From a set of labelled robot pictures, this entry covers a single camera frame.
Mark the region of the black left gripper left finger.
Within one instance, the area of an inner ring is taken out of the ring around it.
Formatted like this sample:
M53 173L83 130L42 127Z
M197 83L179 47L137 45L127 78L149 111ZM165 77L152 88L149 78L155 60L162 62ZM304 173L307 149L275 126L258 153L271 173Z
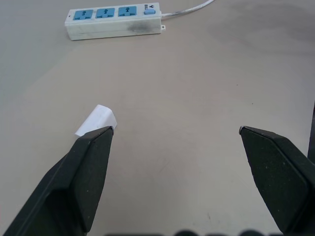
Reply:
M6 236L85 236L92 228L104 188L114 129L78 138L42 178Z

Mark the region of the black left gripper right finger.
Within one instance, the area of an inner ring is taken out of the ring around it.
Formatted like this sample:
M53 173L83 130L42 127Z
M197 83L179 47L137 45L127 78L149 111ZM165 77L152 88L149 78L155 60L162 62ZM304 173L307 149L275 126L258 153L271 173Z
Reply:
M240 127L255 185L284 235L315 234L315 165L289 139Z

